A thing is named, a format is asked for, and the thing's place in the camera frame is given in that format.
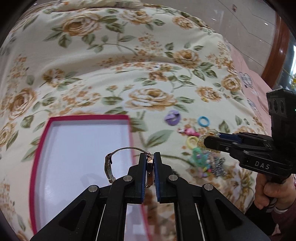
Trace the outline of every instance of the silver bolt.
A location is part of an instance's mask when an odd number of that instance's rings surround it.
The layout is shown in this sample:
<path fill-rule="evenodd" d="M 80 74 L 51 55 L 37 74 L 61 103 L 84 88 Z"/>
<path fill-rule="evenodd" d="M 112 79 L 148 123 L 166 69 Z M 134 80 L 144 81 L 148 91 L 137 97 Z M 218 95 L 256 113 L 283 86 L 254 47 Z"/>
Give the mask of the silver bolt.
<path fill-rule="evenodd" d="M 96 185 L 89 186 L 89 191 L 90 192 L 95 192 L 96 190 L 98 190 L 98 187 Z"/>
<path fill-rule="evenodd" d="M 178 179 L 178 176 L 176 175 L 169 175 L 168 178 L 171 180 L 171 181 L 176 181 Z"/>
<path fill-rule="evenodd" d="M 133 177 L 130 176 L 130 175 L 126 175 L 126 176 L 123 177 L 123 179 L 124 179 L 126 182 L 129 182 L 129 181 L 131 181 L 131 180 L 133 179 Z"/>
<path fill-rule="evenodd" d="M 214 188 L 214 187 L 213 187 L 212 184 L 207 183 L 207 184 L 204 185 L 204 189 L 207 190 L 207 191 L 212 191 L 213 188 Z"/>

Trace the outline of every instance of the camera lens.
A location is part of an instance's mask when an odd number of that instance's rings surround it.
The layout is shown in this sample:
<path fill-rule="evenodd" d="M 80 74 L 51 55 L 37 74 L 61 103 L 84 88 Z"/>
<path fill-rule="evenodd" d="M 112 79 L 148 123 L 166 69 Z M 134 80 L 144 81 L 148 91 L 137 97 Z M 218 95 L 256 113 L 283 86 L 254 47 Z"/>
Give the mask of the camera lens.
<path fill-rule="evenodd" d="M 284 106 L 284 103 L 281 101 L 280 104 L 279 104 L 279 109 L 281 110 L 282 114 L 284 113 L 285 111 L 285 106 Z"/>
<path fill-rule="evenodd" d="M 278 111 L 278 106 L 276 100 L 274 100 L 274 111 L 277 113 Z"/>

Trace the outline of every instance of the floral fabric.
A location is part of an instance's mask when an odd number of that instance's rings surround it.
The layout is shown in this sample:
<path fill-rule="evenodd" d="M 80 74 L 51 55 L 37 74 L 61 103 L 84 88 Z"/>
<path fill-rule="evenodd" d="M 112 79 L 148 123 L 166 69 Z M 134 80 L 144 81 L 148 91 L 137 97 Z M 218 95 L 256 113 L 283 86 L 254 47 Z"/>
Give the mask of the floral fabric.
<path fill-rule="evenodd" d="M 255 173 L 226 153 L 225 177 L 201 179 L 178 127 L 235 133 L 266 131 L 246 97 L 220 34 L 187 13 L 137 3 L 101 7 L 73 0 L 39 7 L 18 22 L 1 48 L 0 208 L 20 240 L 32 233 L 31 167 L 48 118 L 125 114 L 135 146 L 160 151 L 192 184 L 212 183 L 241 211 L 252 201 Z M 181 122 L 169 126 L 169 110 Z M 200 127 L 206 116 L 210 126 Z M 158 240 L 175 240 L 171 205 L 145 201 Z"/>

